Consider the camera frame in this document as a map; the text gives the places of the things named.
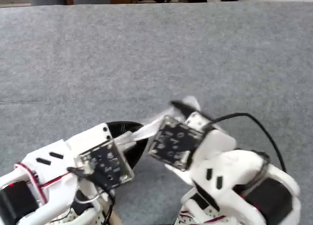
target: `white wire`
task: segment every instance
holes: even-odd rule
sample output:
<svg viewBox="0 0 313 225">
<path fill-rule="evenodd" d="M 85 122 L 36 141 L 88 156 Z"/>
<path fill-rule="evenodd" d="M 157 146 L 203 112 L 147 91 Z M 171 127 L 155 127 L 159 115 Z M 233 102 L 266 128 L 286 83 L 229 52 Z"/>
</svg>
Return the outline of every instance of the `white wire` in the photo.
<svg viewBox="0 0 313 225">
<path fill-rule="evenodd" d="M 98 199 L 102 193 L 103 193 L 103 191 L 99 192 L 94 198 L 91 198 L 90 200 L 86 200 L 86 201 L 81 201 L 80 199 L 77 198 L 76 195 L 75 195 L 74 199 L 79 204 L 88 204 L 88 203 L 94 202 L 96 199 Z"/>
</svg>

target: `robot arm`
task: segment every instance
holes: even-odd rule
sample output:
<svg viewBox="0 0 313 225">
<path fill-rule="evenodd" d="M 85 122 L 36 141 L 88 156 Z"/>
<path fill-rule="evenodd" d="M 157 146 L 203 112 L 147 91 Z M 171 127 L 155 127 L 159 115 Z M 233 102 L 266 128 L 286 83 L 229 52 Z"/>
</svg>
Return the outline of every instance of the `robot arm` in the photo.
<svg viewBox="0 0 313 225">
<path fill-rule="evenodd" d="M 150 146 L 151 156 L 194 187 L 181 200 L 176 224 L 297 225 L 301 205 L 295 180 L 269 164 L 252 187 L 238 190 L 258 175 L 264 159 L 235 150 L 235 139 L 217 126 L 204 133 L 209 121 L 199 112 L 184 124 L 166 118 Z M 180 141 L 181 133 L 198 141 Z"/>
<path fill-rule="evenodd" d="M 183 102 L 200 109 L 192 96 Z M 66 215 L 77 200 L 78 190 L 87 200 L 91 199 L 88 204 L 92 208 L 77 214 L 68 224 L 86 225 L 94 217 L 101 217 L 103 203 L 100 202 L 107 201 L 110 191 L 134 177 L 123 152 L 127 153 L 137 141 L 155 135 L 166 114 L 184 120 L 181 113 L 171 107 L 146 120 L 138 131 L 115 134 L 114 139 L 107 124 L 102 123 L 67 141 L 59 140 L 27 154 L 15 165 L 14 171 L 0 177 L 0 225 L 44 225 L 52 220 L 58 224 L 60 215 Z M 123 132 L 125 125 L 120 126 Z M 80 170 L 82 175 L 91 175 L 94 181 L 90 181 L 90 177 L 79 179 L 68 172 L 69 167 Z M 101 185 L 107 191 L 99 191 Z"/>
</svg>

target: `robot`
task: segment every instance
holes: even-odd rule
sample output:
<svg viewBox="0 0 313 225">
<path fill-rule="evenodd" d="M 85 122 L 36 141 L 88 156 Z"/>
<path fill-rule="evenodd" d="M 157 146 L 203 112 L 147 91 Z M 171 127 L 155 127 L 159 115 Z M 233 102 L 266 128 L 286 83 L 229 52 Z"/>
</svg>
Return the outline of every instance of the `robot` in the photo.
<svg viewBox="0 0 313 225">
<path fill-rule="evenodd" d="M 102 123 L 26 155 L 0 177 L 0 225 L 121 224 L 114 189 L 148 153 L 193 188 L 175 225 L 297 225 L 300 189 L 186 97 L 143 121 Z"/>
</svg>

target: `white plastic piece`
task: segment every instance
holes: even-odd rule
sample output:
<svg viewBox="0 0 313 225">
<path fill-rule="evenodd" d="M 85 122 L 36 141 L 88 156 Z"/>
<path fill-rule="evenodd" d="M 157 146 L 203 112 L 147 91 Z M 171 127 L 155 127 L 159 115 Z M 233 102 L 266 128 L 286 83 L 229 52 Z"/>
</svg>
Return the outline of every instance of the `white plastic piece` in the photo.
<svg viewBox="0 0 313 225">
<path fill-rule="evenodd" d="M 59 154 L 63 158 L 53 157 L 51 153 Z M 39 162 L 39 158 L 50 162 L 50 164 Z M 47 204 L 39 207 L 34 213 L 22 218 L 19 225 L 42 225 L 48 223 L 68 209 L 73 202 L 77 188 L 77 177 L 67 174 L 67 167 L 75 167 L 72 153 L 65 142 L 59 140 L 27 154 L 22 163 L 30 170 L 36 172 L 40 184 L 45 184 L 64 175 L 62 180 L 56 181 L 49 188 L 44 189 L 44 194 L 48 199 Z"/>
<path fill-rule="evenodd" d="M 190 174 L 193 181 L 205 188 L 218 203 L 219 198 L 235 185 L 248 183 L 259 171 L 262 163 L 263 159 L 256 153 L 234 150 L 204 160 L 201 164 L 192 165 Z M 207 169 L 212 169 L 210 180 L 206 179 Z M 217 178 L 220 176 L 223 177 L 223 186 L 217 188 Z"/>
<path fill-rule="evenodd" d="M 213 158 L 220 152 L 232 151 L 236 146 L 237 142 L 233 137 L 220 130 L 212 130 L 195 151 L 193 162 L 202 162 L 202 160 Z"/>
<path fill-rule="evenodd" d="M 89 149 L 104 143 L 112 138 L 106 123 L 99 124 L 84 132 L 74 135 L 66 141 L 74 156 L 78 156 Z"/>
<path fill-rule="evenodd" d="M 220 152 L 231 151 L 236 148 L 236 140 L 221 132 L 219 130 L 213 130 L 205 137 L 201 145 L 195 151 L 193 155 L 193 163 L 190 169 L 195 167 L 194 165 L 203 164 L 203 160 L 210 159 Z M 189 170 L 181 171 L 173 166 L 165 164 L 165 167 L 173 171 L 179 176 L 185 183 L 193 185 L 192 175 Z"/>
</svg>

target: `table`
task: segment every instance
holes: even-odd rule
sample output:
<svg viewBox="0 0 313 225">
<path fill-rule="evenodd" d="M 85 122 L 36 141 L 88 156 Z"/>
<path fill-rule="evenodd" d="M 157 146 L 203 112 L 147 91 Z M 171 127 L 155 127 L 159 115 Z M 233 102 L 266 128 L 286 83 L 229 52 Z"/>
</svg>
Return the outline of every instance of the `table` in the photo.
<svg viewBox="0 0 313 225">
<path fill-rule="evenodd" d="M 1 174 L 32 150 L 195 95 L 213 116 L 261 120 L 313 215 L 313 4 L 203 3 L 0 9 Z M 248 119 L 221 126 L 277 157 Z M 170 223 L 188 186 L 144 156 L 117 191 L 126 225 Z"/>
</svg>

